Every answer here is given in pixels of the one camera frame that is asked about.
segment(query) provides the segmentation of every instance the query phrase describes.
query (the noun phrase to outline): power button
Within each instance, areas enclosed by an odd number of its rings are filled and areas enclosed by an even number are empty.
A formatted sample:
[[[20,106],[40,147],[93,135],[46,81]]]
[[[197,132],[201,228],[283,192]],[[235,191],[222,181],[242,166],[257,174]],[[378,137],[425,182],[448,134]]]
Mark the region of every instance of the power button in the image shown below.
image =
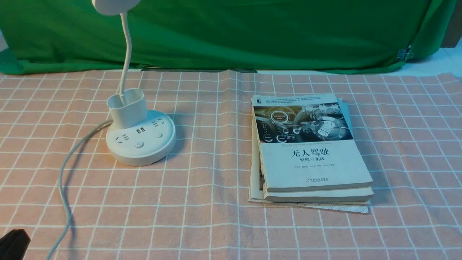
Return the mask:
[[[136,142],[135,143],[135,148],[141,148],[143,147],[144,143],[143,142]]]

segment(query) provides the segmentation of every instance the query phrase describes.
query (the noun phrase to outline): book title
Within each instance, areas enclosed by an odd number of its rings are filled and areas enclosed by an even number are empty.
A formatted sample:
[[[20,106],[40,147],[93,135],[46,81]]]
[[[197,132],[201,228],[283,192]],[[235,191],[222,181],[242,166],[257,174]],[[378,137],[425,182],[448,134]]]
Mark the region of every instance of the book title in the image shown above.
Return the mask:
[[[330,155],[329,149],[291,150],[292,157],[300,157],[300,161],[325,161],[324,156]]]

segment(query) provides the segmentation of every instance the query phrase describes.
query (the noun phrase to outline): pink tablecloth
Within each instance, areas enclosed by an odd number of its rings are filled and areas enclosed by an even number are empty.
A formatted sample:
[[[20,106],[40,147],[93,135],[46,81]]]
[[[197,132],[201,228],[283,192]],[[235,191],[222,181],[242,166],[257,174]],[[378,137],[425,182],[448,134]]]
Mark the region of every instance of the pink tablecloth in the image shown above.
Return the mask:
[[[24,228],[26,260],[44,259],[61,232],[58,168],[76,138],[108,117],[119,78],[0,75],[0,234]],[[151,166],[126,167],[98,133],[67,180],[75,239],[69,232],[56,259],[461,259],[462,84],[452,75],[128,78],[174,119],[176,147]],[[251,95],[313,92],[350,106],[374,179],[371,214],[247,201]]]

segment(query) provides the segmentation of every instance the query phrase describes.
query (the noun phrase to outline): lamp base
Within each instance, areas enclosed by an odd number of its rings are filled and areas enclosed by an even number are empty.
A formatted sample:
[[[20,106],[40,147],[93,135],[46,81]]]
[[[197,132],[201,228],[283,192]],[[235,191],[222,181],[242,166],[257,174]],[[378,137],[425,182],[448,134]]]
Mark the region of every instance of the lamp base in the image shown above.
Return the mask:
[[[112,124],[106,144],[114,158],[126,165],[146,166],[166,157],[175,146],[176,130],[172,119],[148,110],[147,119],[126,129]]]

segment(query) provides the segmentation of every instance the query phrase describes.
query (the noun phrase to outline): stack of books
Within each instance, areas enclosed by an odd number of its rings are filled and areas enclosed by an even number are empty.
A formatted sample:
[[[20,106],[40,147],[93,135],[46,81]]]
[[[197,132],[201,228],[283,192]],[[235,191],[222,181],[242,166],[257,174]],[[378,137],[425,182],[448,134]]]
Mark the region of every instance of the stack of books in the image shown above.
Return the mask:
[[[364,212],[372,178],[333,94],[252,97],[249,201]]]

